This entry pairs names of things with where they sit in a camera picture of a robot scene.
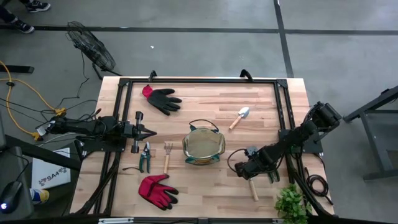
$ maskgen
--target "person's shoe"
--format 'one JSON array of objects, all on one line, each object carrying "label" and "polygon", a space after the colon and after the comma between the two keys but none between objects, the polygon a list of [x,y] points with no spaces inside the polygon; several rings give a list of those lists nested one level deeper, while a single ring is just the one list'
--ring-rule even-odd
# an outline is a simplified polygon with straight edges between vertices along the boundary
[{"label": "person's shoe", "polygon": [[51,5],[45,2],[39,2],[33,0],[32,2],[25,5],[28,12],[43,12],[50,9]]},{"label": "person's shoe", "polygon": [[15,18],[12,22],[10,22],[11,25],[13,25],[17,30],[25,33],[25,34],[30,34],[35,31],[35,27],[32,27],[31,25],[23,22],[22,20]]}]

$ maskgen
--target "gray floor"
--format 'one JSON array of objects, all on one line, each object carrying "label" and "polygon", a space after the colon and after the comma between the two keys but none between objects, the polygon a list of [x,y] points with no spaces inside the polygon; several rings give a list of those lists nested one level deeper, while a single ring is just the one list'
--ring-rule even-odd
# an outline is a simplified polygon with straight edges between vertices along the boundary
[{"label": "gray floor", "polygon": [[[217,27],[276,29],[273,1],[264,0],[109,0],[51,1],[49,12],[30,15],[14,1],[7,6],[33,25],[115,27]],[[394,0],[280,1],[286,29],[396,30],[398,3]],[[95,32],[112,53],[115,71],[124,75],[235,77],[243,68],[254,77],[286,77],[278,34],[207,34]],[[37,31],[23,35],[0,30],[0,60],[31,65],[32,75],[13,74],[44,96],[51,105],[76,94],[83,80],[80,53],[65,32]],[[288,35],[294,76],[304,78],[310,103],[331,103],[348,114],[397,85],[398,36]],[[96,99],[101,82],[86,59],[89,82],[74,105]],[[5,98],[7,86],[0,85]],[[45,105],[22,85],[14,87],[11,101],[38,110]],[[90,113],[94,103],[71,110],[70,117]],[[20,109],[41,118],[39,114]],[[1,108],[6,133],[28,142]],[[15,114],[21,125],[33,130],[38,122]],[[326,173],[337,215],[345,218],[398,222],[398,179],[363,182],[377,171],[376,162],[360,121],[341,126],[323,140]],[[45,147],[54,149],[57,142]]]}]

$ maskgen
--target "leaves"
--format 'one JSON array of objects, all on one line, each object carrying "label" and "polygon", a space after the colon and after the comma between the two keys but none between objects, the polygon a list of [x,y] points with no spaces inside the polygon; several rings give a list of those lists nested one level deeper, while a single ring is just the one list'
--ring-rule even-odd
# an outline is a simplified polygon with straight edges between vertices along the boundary
[{"label": "leaves", "polygon": [[297,192],[297,187],[290,184],[280,191],[277,196],[275,209],[278,216],[284,219],[284,223],[307,224],[307,210],[312,211],[311,205],[302,203],[303,195]]}]

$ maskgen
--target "red and black glove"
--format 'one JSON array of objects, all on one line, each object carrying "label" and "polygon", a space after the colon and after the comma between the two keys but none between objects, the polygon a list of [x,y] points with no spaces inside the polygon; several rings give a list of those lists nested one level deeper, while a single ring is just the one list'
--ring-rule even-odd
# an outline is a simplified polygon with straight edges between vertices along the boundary
[{"label": "red and black glove", "polygon": [[156,205],[163,211],[166,209],[172,209],[172,204],[176,204],[178,200],[171,194],[178,195],[178,190],[163,184],[159,184],[161,180],[169,178],[169,175],[155,175],[148,176],[142,180],[139,186],[138,193],[142,198],[147,200],[149,203]]},{"label": "red and black glove", "polygon": [[175,103],[181,103],[182,100],[176,97],[167,97],[167,95],[174,93],[173,89],[153,90],[149,85],[142,89],[142,94],[147,98],[147,101],[160,110],[167,116],[170,111],[177,111],[181,107]]}]

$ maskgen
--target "gray metal stand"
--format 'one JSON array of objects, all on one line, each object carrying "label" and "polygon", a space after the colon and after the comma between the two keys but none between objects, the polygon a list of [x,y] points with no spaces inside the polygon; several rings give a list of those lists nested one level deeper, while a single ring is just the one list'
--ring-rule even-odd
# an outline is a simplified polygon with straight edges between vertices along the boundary
[{"label": "gray metal stand", "polygon": [[[369,143],[373,150],[373,153],[377,159],[377,164],[380,168],[380,172],[375,172],[372,174],[367,174],[363,176],[365,181],[367,180],[376,180],[388,177],[398,177],[398,169],[395,169],[392,165],[390,157],[388,155],[389,151],[396,151],[395,148],[389,148],[388,144],[382,143],[382,140],[385,140],[383,136],[380,136],[376,133],[379,133],[376,129],[371,128],[369,115],[380,115],[380,114],[398,114],[398,110],[377,110],[381,106],[384,106],[386,103],[391,102],[398,98],[398,86],[393,89],[388,89],[383,91],[380,96],[376,99],[370,101],[366,105],[352,112],[348,116],[344,117],[344,120],[348,123],[354,120],[355,118],[361,118],[363,126],[366,131],[366,135],[369,139]],[[392,127],[392,123],[387,124],[390,127],[386,128],[394,128]]]}]

